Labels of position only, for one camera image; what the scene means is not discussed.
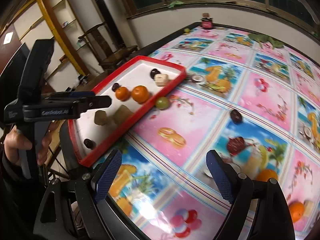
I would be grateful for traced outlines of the operator left hand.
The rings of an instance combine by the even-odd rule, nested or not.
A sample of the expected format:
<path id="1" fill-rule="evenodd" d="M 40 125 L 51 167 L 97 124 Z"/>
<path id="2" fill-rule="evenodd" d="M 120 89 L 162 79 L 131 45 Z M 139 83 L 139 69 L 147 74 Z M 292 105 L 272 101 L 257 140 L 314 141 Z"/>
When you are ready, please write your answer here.
<path id="1" fill-rule="evenodd" d="M 37 164 L 43 165 L 47 160 L 49 145 L 52 142 L 52 133 L 57 129 L 58 121 L 52 121 L 48 128 L 46 135 L 42 139 L 41 148 L 37 154 Z M 21 159 L 19 150 L 30 150 L 31 142 L 20 132 L 17 131 L 16 126 L 6 135 L 4 140 L 4 152 L 11 163 L 21 166 Z"/>

